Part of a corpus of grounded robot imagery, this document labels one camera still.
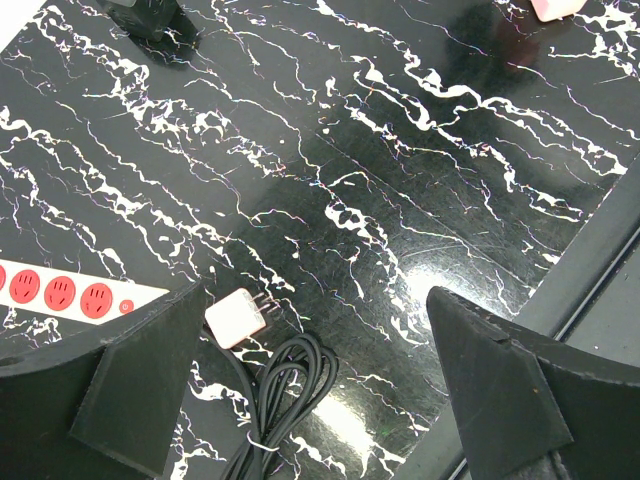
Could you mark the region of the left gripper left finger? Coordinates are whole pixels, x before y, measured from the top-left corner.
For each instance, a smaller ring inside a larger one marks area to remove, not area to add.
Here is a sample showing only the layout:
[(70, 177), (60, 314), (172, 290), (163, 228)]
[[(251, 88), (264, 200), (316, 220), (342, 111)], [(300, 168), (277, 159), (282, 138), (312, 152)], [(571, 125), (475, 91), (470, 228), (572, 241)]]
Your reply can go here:
[(2, 358), (2, 477), (161, 477), (205, 308), (194, 283)]

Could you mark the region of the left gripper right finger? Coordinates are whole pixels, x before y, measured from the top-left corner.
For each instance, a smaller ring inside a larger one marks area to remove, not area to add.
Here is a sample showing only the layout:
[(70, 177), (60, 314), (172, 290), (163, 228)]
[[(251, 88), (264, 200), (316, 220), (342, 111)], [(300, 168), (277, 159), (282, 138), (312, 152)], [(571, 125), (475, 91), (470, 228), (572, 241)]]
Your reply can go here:
[(639, 370), (442, 287), (426, 307), (474, 479), (636, 479)]

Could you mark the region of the white pink charger plug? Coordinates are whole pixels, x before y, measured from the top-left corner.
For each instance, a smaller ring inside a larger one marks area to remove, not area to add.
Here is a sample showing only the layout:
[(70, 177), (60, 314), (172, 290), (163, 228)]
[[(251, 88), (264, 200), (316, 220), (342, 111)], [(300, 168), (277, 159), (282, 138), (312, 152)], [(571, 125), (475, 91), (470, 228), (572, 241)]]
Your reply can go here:
[(229, 350), (264, 329), (266, 315), (277, 308), (264, 293), (252, 295), (240, 288), (208, 307), (204, 318), (217, 344)]

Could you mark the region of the pink power strip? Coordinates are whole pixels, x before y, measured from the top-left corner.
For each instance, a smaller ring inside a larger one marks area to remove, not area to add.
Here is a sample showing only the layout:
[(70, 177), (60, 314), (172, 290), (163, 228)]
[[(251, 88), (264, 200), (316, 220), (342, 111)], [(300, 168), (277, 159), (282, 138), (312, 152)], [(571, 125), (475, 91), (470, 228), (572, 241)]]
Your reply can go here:
[(531, 0), (536, 17), (541, 22), (550, 22), (578, 13), (586, 0)]

